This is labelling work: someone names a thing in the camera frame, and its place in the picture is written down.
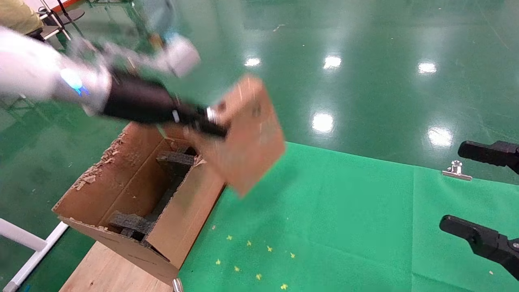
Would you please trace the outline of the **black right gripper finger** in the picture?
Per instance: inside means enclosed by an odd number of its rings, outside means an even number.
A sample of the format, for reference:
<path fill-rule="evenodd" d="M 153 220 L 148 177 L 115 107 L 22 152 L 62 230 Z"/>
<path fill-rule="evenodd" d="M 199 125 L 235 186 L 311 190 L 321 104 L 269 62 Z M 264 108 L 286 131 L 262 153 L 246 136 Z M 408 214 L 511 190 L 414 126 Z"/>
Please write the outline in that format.
<path fill-rule="evenodd" d="M 468 242 L 475 255 L 500 264 L 519 279 L 519 239 L 510 240 L 498 231 L 452 215 L 440 220 L 440 229 Z"/>
<path fill-rule="evenodd" d="M 462 158 L 479 161 L 500 167 L 508 167 L 516 174 L 519 173 L 519 145 L 506 141 L 496 141 L 493 144 L 479 144 L 464 141 L 458 148 Z"/>

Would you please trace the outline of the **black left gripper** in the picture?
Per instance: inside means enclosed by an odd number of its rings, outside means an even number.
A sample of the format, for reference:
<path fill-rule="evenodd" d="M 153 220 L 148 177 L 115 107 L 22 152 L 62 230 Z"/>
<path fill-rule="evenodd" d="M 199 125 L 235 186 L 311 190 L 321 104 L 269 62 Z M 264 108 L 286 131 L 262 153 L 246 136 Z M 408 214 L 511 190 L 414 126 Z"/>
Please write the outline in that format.
<path fill-rule="evenodd" d="M 139 123 L 180 122 L 195 131 L 225 138 L 227 128 L 217 124 L 209 107 L 180 107 L 159 82 L 147 81 L 121 71 L 112 83 L 103 114 Z"/>

